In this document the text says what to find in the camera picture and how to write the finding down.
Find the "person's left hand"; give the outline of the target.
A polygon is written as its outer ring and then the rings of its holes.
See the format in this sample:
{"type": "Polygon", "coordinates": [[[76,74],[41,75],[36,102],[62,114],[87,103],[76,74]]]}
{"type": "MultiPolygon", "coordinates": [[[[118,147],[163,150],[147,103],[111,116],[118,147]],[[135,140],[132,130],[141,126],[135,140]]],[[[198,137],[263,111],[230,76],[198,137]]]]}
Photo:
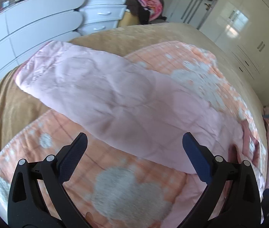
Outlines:
{"type": "Polygon", "coordinates": [[[85,219],[91,225],[91,227],[97,227],[94,223],[93,215],[90,212],[87,212],[85,215],[85,219]]]}

